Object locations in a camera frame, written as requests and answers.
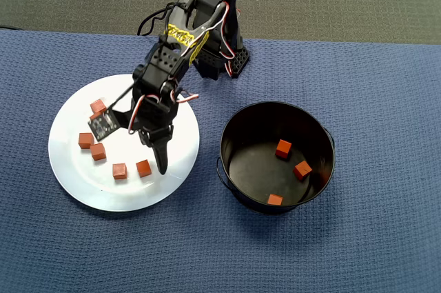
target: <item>blue textured fabric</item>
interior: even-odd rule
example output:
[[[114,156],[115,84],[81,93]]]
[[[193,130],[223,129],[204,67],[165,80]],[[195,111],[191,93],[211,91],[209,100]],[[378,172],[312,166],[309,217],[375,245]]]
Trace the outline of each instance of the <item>blue textured fabric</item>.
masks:
[[[183,80],[201,96],[186,182],[144,210],[94,210],[51,171],[52,120],[155,40],[0,32],[0,292],[440,291],[441,46],[248,40],[239,79]],[[215,170],[228,118],[262,100],[336,140],[328,188],[281,216],[243,207]]]

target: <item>wooden block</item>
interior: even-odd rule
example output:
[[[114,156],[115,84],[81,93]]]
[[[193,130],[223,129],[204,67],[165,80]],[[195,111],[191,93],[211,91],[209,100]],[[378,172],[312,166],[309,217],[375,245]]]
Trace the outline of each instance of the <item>wooden block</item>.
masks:
[[[102,143],[97,143],[90,146],[90,152],[92,153],[92,157],[95,161],[105,159],[105,150]]]
[[[89,149],[95,142],[94,135],[92,133],[80,133],[78,138],[78,144],[84,150]]]
[[[118,163],[113,165],[113,178],[115,179],[127,178],[127,167],[125,166],[125,163]]]
[[[308,162],[302,161],[296,167],[294,168],[294,174],[298,178],[299,181],[302,181],[305,179],[305,177],[310,174],[312,171],[311,167],[309,166]]]
[[[288,158],[290,151],[291,151],[291,143],[288,143],[287,141],[281,139],[278,142],[276,156],[286,160]]]
[[[94,112],[94,114],[96,114],[97,112],[99,112],[100,114],[103,114],[105,112],[105,110],[107,109],[105,107],[104,103],[100,99],[96,100],[94,103],[91,103],[90,107],[91,107],[92,111]]]
[[[148,160],[138,162],[136,164],[136,169],[138,169],[138,173],[141,178],[152,174],[152,169],[150,168]]]
[[[283,198],[277,194],[270,194],[268,198],[269,205],[281,205]]]

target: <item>black cable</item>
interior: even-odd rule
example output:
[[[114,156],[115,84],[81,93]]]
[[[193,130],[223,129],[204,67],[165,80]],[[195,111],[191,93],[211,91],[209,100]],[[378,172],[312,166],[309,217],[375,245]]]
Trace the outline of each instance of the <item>black cable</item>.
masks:
[[[154,22],[155,22],[156,20],[162,21],[162,20],[165,18],[166,14],[167,14],[167,11],[170,10],[170,9],[172,9],[172,8],[174,7],[174,4],[175,4],[174,2],[169,2],[169,3],[166,5],[165,8],[160,9],[160,10],[157,10],[156,12],[154,12],[154,13],[150,14],[149,16],[147,16],[147,17],[141,22],[141,24],[139,25],[138,32],[137,32],[136,34],[137,34],[138,36],[141,35],[141,31],[142,31],[144,25],[145,25],[145,24],[146,24],[146,23],[147,23],[147,22],[153,17],[152,24],[151,24],[151,26],[150,26],[150,30],[149,30],[149,32],[144,33],[143,36],[148,36],[149,34],[151,34],[152,31],[153,31]],[[163,16],[161,16],[161,17],[159,17],[159,18],[156,17],[157,15],[159,15],[159,14],[162,13],[162,12],[163,12]]]
[[[1,25],[1,24],[0,24],[0,29],[23,31],[23,29],[16,28],[15,26],[4,26],[4,25]]]

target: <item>yellow tape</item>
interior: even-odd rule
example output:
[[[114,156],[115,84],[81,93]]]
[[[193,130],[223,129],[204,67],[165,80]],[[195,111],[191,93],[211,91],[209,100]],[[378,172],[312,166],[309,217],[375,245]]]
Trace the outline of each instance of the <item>yellow tape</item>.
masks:
[[[190,67],[192,65],[193,60],[198,56],[199,52],[202,49],[202,46],[204,46],[204,44],[207,42],[209,37],[209,32],[205,33],[205,36],[203,37],[202,41],[199,43],[199,45],[197,45],[197,47],[194,49],[191,57],[190,57],[190,61],[188,63],[188,66]]]
[[[168,35],[175,38],[179,43],[182,43],[184,46],[187,47],[194,39],[194,35],[190,34],[188,31],[177,28],[173,24],[168,25]]]

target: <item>orange block on plate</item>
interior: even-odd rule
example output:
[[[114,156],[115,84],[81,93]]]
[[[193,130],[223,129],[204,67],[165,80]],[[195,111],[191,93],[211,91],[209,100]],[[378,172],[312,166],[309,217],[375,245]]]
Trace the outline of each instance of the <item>orange block on plate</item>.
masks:
[[[148,160],[138,162],[136,164],[136,169],[138,169],[138,173],[141,178],[152,174],[152,169],[150,169],[150,164]]]
[[[103,114],[105,112],[105,110],[107,109],[105,107],[104,103],[100,99],[96,100],[94,103],[91,103],[90,107],[91,107],[92,111],[94,112],[94,114],[96,114],[97,112],[99,112],[100,114]]]
[[[90,146],[90,152],[95,161],[105,159],[105,150],[102,143]]]
[[[277,194],[270,194],[268,198],[269,205],[281,205],[283,198]]]
[[[125,163],[118,163],[113,165],[113,178],[115,179],[127,178],[127,167],[125,166]]]
[[[290,151],[291,143],[281,139],[277,145],[276,156],[282,159],[287,159]]]
[[[92,133],[80,133],[80,137],[78,138],[78,144],[84,150],[90,148],[95,142],[94,135]]]
[[[310,174],[312,171],[311,167],[309,166],[308,162],[302,161],[296,167],[294,168],[294,174],[297,176],[299,181],[302,181],[305,179],[305,177]]]

